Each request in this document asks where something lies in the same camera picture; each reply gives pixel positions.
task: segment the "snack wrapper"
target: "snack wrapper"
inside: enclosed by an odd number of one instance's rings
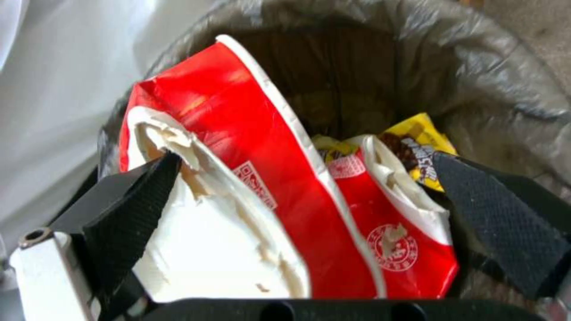
[[[411,177],[436,191],[444,192],[432,164],[435,150],[458,155],[454,146],[439,133],[426,113],[406,119],[379,135],[401,160]]]
[[[383,270],[391,299],[442,298],[458,271],[447,210],[375,136],[313,142]]]

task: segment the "yellow wrapper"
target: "yellow wrapper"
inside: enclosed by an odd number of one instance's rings
[[[436,130],[426,113],[392,126],[380,134],[379,139],[402,161],[415,181],[444,192],[432,165],[432,154],[435,150],[458,154],[446,136]]]
[[[337,158],[354,154],[359,149],[357,145],[340,142],[337,139],[327,136],[316,135],[311,141],[325,164]]]

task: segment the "white surface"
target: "white surface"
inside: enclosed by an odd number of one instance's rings
[[[96,166],[97,133],[115,101],[212,3],[30,2],[0,74],[0,234],[8,251],[71,198]]]
[[[25,250],[17,249],[10,257],[27,321],[96,319],[87,306],[91,294],[80,285],[85,282],[77,282],[78,274],[67,260],[70,242],[68,235],[59,234]]]
[[[0,73],[22,25],[29,0],[0,0]]]
[[[129,168],[150,161],[148,139],[180,155],[195,181],[178,175],[133,268],[153,301],[310,297],[305,262],[278,218],[194,134],[145,107],[130,110],[127,123]]]

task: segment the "circular logo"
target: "circular logo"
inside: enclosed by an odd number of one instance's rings
[[[367,243],[374,250],[378,264],[388,271],[406,271],[419,257],[416,240],[400,224],[377,227],[369,233]]]

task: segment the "trash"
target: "trash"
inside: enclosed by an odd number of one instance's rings
[[[313,142],[383,269],[387,297],[442,298],[459,268],[448,211],[374,135]]]
[[[165,150],[184,161],[133,268],[153,301],[310,296],[307,267],[276,216],[194,134],[146,107],[126,121],[129,169]]]
[[[458,155],[448,138],[440,134],[426,113],[410,117],[379,135],[402,161],[412,178],[433,190],[443,192],[432,164],[434,151]]]
[[[520,39],[485,15],[441,0],[236,0],[189,24],[145,78],[220,33],[256,58],[310,136],[379,134],[427,113],[464,158],[533,178],[571,202],[569,97]],[[101,176],[119,168],[125,90],[100,132]],[[449,294],[533,306],[463,258],[478,247],[457,218],[452,212],[462,269]]]

